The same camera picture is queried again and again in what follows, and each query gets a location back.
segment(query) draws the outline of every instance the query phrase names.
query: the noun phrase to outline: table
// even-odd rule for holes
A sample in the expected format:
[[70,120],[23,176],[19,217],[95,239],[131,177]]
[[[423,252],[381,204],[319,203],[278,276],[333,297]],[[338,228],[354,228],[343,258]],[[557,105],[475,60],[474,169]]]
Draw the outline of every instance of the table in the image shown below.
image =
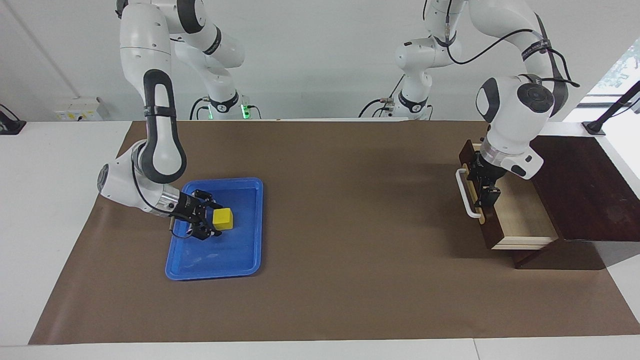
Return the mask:
[[[11,274],[3,277],[0,287],[0,298],[3,303],[0,309],[2,323],[0,345],[21,346],[28,342],[49,293],[73,247],[74,239],[77,238],[93,206],[97,194],[94,185],[97,172],[104,163],[116,155],[129,125],[129,122],[32,123],[20,136],[0,139],[0,153],[3,154],[0,160],[0,168],[3,169],[0,174],[0,183],[15,184],[0,189],[0,199],[3,200],[3,204],[10,204],[0,209],[0,228],[3,239],[20,239],[20,241],[0,242],[0,269],[4,274]],[[558,123],[549,124],[544,134],[584,135],[577,124]],[[636,194],[639,194],[640,180],[633,175],[633,171],[624,164],[622,158],[605,138],[598,141]],[[40,199],[44,201],[39,204],[41,209],[39,216],[35,215],[34,218],[15,216],[15,214],[28,214],[31,203]],[[25,266],[25,264],[37,264],[37,266]],[[634,264],[624,264],[621,269],[635,267]],[[624,274],[624,271],[612,271],[614,278],[616,274],[620,279],[628,278],[628,276],[625,278],[627,274]],[[67,358],[89,352],[108,354],[110,349],[120,352],[123,356],[126,354],[132,356],[140,352],[148,354],[156,352],[167,357],[168,354],[176,354],[186,349],[203,354],[211,354],[211,351],[215,350],[220,354],[220,358],[241,358],[239,351],[242,350],[238,349],[246,349],[245,354],[257,351],[264,357],[269,357],[269,351],[272,351],[271,354],[280,355],[286,352],[294,358],[295,354],[329,356],[330,352],[348,357],[350,352],[366,354],[360,351],[364,351],[362,348],[367,348],[371,355],[369,358],[386,358],[389,354],[400,352],[406,358],[412,358],[412,354],[415,358],[425,358],[430,351],[434,351],[432,352],[434,356],[449,354],[451,358],[456,359],[477,359],[476,347],[482,358],[483,354],[487,356],[491,354],[495,344],[503,342],[528,344],[527,346],[531,346],[531,349],[537,348],[538,344],[553,343],[556,344],[554,346],[558,346],[559,351],[587,344],[601,344],[601,353],[588,352],[590,356],[594,356],[594,359],[597,358],[595,357],[597,354],[611,355],[616,349],[626,351],[629,347],[640,348],[640,337],[624,336],[558,340],[336,341],[323,343],[321,346],[319,343],[78,345],[51,347],[50,350],[64,354],[63,357]],[[0,357],[3,354],[14,358],[36,357],[39,354],[48,354],[47,348],[3,347],[0,348]],[[621,352],[619,358],[624,358],[625,354]]]

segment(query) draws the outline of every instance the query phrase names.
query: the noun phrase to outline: electrical box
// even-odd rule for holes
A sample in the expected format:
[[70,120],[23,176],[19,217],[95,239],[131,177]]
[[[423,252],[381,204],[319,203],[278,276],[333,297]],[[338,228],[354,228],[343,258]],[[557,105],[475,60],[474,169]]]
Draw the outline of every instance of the electrical box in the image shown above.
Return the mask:
[[54,110],[60,121],[104,121],[109,112],[96,97],[80,97],[63,102]]

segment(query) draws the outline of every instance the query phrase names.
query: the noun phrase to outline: black stand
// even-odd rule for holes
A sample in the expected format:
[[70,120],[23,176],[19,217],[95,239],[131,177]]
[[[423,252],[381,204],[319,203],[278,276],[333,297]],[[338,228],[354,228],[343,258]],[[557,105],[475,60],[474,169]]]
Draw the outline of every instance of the black stand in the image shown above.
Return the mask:
[[615,115],[618,110],[622,109],[622,107],[636,96],[637,93],[640,92],[640,81],[638,81],[634,86],[631,86],[628,92],[625,95],[622,95],[618,101],[616,101],[611,107],[604,113],[602,116],[592,122],[583,122],[582,126],[587,129],[587,132],[591,135],[606,135],[604,131],[602,131],[602,126],[607,120],[611,119],[613,115]]
[[26,121],[9,119],[0,111],[0,135],[18,135],[26,124]]

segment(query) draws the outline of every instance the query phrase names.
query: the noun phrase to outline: brown table mat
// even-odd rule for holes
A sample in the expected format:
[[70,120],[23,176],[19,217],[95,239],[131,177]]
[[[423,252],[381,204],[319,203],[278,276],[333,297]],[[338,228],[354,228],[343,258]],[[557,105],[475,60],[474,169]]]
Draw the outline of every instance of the brown table mat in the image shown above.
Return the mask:
[[[484,247],[454,180],[482,122],[179,128],[176,186],[264,181],[262,268],[170,281],[169,221],[99,197],[30,344],[640,333],[606,270],[515,270]],[[144,137],[135,123],[121,152]]]

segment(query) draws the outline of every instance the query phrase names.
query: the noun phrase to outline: white wall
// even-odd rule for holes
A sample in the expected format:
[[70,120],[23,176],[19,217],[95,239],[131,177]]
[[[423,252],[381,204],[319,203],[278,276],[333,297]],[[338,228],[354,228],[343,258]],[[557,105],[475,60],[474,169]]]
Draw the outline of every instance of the white wall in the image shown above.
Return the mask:
[[[622,0],[527,0],[543,20],[554,47],[568,58],[572,89],[562,119],[640,36],[636,2]],[[118,52],[115,0],[0,0],[8,4],[82,96],[99,96],[114,120],[141,119],[141,101],[126,82]],[[425,35],[422,0],[207,0],[210,18],[247,49],[246,62],[232,70],[240,90],[265,117],[353,117],[375,97],[386,96],[401,75],[395,48]],[[47,109],[71,94],[42,66],[33,44],[13,36],[15,21],[0,23],[0,101],[29,120],[50,120]],[[459,39],[468,58],[494,39],[476,31],[464,16]],[[524,67],[518,51],[501,44],[464,66],[436,69],[432,103],[436,119],[478,119],[474,97],[490,76]],[[205,93],[198,77],[174,61],[173,82],[180,118]],[[38,99],[41,104],[25,102]]]

